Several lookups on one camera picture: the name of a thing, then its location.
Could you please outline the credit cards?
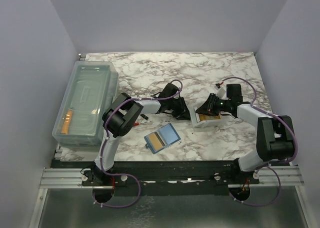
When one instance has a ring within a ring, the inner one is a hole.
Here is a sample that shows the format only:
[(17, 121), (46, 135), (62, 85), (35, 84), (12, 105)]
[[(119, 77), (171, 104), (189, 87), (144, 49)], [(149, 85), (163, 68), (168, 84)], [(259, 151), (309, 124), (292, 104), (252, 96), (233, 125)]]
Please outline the credit cards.
[(208, 121), (208, 120), (220, 120), (221, 117), (218, 116), (208, 116), (208, 115), (203, 115), (203, 114), (199, 114), (199, 120), (200, 121)]

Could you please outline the clear acrylic card box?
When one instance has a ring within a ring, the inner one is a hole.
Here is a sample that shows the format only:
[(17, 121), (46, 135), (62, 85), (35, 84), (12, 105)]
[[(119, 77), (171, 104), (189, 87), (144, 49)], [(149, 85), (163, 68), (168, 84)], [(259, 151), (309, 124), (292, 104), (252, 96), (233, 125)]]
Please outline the clear acrylic card box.
[(222, 125), (227, 122), (227, 118), (218, 116), (207, 116), (196, 113), (197, 106), (190, 106), (189, 114), (193, 128), (207, 128)]

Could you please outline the teal leather card holder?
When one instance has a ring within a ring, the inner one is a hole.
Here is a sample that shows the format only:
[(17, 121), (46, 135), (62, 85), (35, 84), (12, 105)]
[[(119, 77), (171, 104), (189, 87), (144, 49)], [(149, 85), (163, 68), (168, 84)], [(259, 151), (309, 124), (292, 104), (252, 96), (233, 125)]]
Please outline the teal leather card holder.
[[(148, 136), (154, 132), (158, 132), (160, 134), (161, 138), (163, 139), (163, 141), (165, 142), (164, 148), (162, 148), (158, 151), (154, 150), (154, 148), (150, 144), (150, 141), (148, 138)], [(177, 131), (175, 130), (175, 128), (173, 127), (173, 125), (171, 123), (159, 128), (158, 130), (156, 130), (154, 132), (152, 132), (144, 137), (144, 140), (146, 142), (145, 147), (147, 149), (149, 149), (152, 152), (152, 154), (156, 154), (156, 153), (168, 148), (172, 144), (180, 141), (180, 139), (181, 139), (179, 134), (177, 133)]]

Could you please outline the gold credit card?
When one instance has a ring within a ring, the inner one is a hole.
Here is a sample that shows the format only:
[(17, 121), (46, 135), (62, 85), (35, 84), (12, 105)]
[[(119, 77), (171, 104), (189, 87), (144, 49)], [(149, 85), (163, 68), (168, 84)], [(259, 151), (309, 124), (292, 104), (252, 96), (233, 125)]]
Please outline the gold credit card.
[(154, 132), (148, 136), (150, 144), (154, 148), (155, 151), (158, 151), (165, 146), (165, 142), (161, 138), (160, 134), (158, 132)]

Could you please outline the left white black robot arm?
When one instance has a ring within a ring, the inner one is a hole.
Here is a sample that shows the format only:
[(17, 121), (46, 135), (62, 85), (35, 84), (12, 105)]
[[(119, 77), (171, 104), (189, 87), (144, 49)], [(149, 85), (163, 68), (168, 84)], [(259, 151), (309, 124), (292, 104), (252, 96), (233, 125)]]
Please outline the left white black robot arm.
[(183, 84), (173, 80), (165, 88), (146, 98), (131, 97), (121, 93), (107, 108), (102, 116), (104, 135), (99, 153), (94, 160), (98, 168), (93, 175), (99, 185), (110, 182), (115, 154), (120, 140), (127, 135), (134, 126), (137, 118), (145, 114), (167, 113), (179, 121), (190, 121), (190, 112), (186, 102), (181, 97)]

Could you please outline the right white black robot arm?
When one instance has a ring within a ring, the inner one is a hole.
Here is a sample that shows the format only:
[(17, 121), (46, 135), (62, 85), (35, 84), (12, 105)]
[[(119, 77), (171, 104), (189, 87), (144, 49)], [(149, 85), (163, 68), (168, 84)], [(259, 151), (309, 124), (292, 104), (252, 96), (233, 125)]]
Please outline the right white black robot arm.
[(269, 162), (289, 161), (296, 153), (292, 120), (289, 116), (276, 116), (245, 102), (240, 84), (226, 86), (226, 98), (211, 93), (207, 100), (195, 109), (197, 116), (217, 117), (226, 113), (241, 119), (256, 130), (255, 150), (236, 160), (237, 166), (230, 171), (234, 183), (243, 183), (248, 172), (267, 165)]

